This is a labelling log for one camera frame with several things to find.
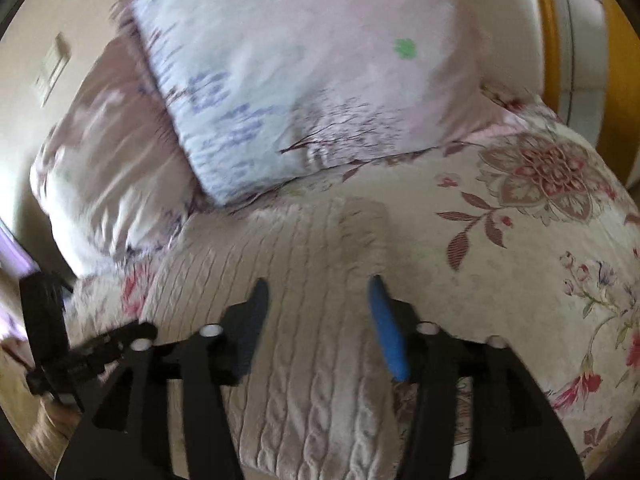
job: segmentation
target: white tile wall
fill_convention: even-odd
[[[554,0],[556,4],[556,21],[560,36],[560,89],[571,91],[573,88],[574,40],[571,13],[568,0]]]
[[[574,89],[607,87],[609,43],[602,3],[569,0],[574,30]]]
[[[601,0],[555,0],[560,35],[558,115],[593,146],[604,116],[609,40]]]
[[[606,90],[577,90],[572,94],[569,127],[595,146],[602,129]]]
[[[558,116],[565,124],[569,122],[569,113],[571,112],[571,98],[571,92],[561,92],[560,94],[560,101],[558,103]]]

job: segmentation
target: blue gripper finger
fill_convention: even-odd
[[[406,353],[405,335],[394,316],[395,303],[387,293],[382,278],[373,276],[369,280],[369,307],[378,332],[378,341],[382,346],[386,367],[396,380],[404,382],[411,376],[411,367]],[[411,308],[406,303],[402,306]]]

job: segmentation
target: wall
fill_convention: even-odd
[[[113,36],[108,15],[116,1],[25,0],[0,40],[0,218],[45,268],[67,274],[46,229],[46,217],[31,195],[29,169],[47,133],[62,118]],[[40,108],[31,85],[59,32],[70,45],[71,61],[46,106]]]

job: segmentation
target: white screw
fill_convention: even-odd
[[[418,323],[416,330],[420,334],[436,335],[440,331],[440,327],[437,326],[435,323],[424,322],[424,323]]]
[[[487,344],[493,348],[497,348],[498,350],[502,350],[509,346],[507,342],[501,338],[499,335],[492,335],[490,338],[486,340]]]
[[[205,325],[200,329],[200,335],[202,337],[217,337],[222,334],[223,330],[220,325]]]
[[[153,343],[151,339],[136,339],[131,343],[131,349],[134,352],[144,352],[145,350],[149,350],[153,346]]]

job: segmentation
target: pillow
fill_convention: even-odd
[[[131,0],[205,192],[225,205],[515,120],[458,0]]]
[[[198,184],[128,38],[109,43],[31,168],[31,189],[78,276],[166,245]]]

